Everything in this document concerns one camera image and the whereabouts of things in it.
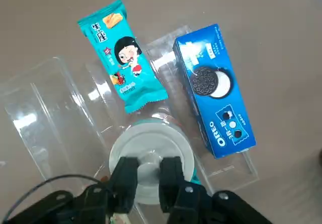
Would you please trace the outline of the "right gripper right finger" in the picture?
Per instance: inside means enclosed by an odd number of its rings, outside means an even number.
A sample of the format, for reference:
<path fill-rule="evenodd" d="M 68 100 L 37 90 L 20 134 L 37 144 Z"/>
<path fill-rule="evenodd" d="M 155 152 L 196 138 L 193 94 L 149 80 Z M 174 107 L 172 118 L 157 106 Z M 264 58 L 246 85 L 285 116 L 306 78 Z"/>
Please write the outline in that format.
<path fill-rule="evenodd" d="M 186 181 L 180 157 L 161 161 L 158 192 L 167 223 L 271 223 L 234 192 L 210 196 L 204 186 Z"/>

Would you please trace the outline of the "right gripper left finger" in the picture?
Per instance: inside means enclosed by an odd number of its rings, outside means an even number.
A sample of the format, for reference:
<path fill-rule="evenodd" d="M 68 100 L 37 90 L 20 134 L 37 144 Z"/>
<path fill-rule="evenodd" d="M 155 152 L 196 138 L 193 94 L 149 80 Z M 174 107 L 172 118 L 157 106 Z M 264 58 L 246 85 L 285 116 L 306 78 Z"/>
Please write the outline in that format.
<path fill-rule="evenodd" d="M 138 184 L 138 159 L 121 157 L 107 181 L 81 174 L 52 177 L 22 195 L 5 214 L 5 223 L 110 223 L 114 214 L 128 214 Z M 17 207 L 39 188 L 55 180 L 81 178 L 93 182 L 79 196 L 66 190 L 48 194 L 22 212 Z"/>

